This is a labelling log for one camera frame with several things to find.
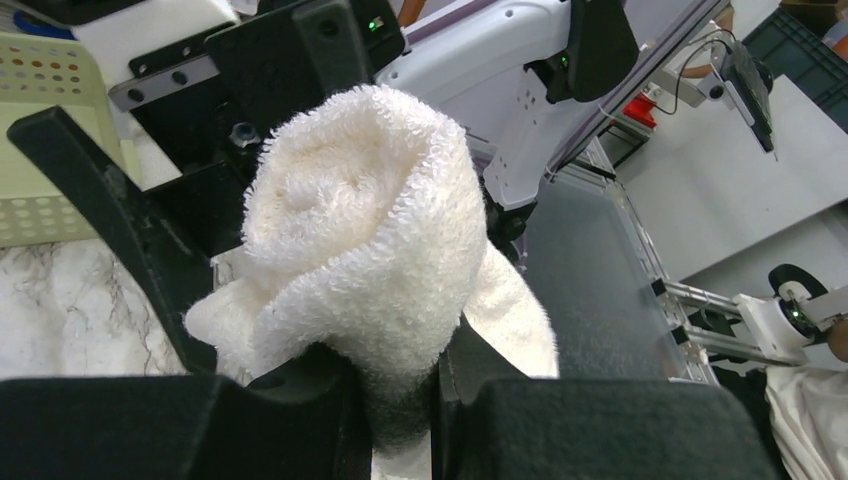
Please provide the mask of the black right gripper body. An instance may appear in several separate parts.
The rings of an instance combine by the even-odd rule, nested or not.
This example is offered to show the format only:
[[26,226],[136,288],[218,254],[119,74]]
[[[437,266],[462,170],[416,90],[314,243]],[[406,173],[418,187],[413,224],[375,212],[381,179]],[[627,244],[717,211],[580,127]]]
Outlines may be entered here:
[[203,250],[238,246],[261,142],[329,94],[370,81],[405,38],[386,1],[73,1],[69,26],[180,171],[154,201]]

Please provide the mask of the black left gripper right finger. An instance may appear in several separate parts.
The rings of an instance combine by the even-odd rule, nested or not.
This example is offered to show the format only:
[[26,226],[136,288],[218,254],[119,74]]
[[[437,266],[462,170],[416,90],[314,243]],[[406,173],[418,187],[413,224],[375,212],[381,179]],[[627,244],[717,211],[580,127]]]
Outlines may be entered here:
[[462,323],[435,370],[436,479],[774,479],[744,407],[691,381],[533,379]]

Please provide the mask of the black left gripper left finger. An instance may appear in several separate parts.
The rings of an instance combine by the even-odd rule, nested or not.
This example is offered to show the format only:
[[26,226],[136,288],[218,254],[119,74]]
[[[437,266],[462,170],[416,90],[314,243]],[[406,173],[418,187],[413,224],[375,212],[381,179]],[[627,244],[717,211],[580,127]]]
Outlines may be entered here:
[[8,380],[5,479],[366,479],[356,372],[329,348],[224,376]]

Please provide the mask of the cream white towel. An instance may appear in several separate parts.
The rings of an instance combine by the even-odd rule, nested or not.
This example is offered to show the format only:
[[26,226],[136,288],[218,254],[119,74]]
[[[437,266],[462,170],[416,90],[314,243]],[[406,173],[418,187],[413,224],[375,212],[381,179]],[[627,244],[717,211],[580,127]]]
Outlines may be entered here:
[[431,475],[427,386],[467,322],[520,372],[557,378],[549,317],[488,239],[464,129],[361,85],[293,117],[245,194],[240,275],[185,325],[252,378],[322,343],[357,368],[376,479]]

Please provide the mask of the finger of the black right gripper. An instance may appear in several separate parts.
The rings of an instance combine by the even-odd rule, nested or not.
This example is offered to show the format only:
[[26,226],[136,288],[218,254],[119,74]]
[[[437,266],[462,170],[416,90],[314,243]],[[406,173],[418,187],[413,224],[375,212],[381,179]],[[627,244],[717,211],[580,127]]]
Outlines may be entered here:
[[215,372],[215,349],[191,337],[184,315],[209,294],[208,258],[61,107],[14,121],[8,140],[69,200],[143,290],[191,373]]

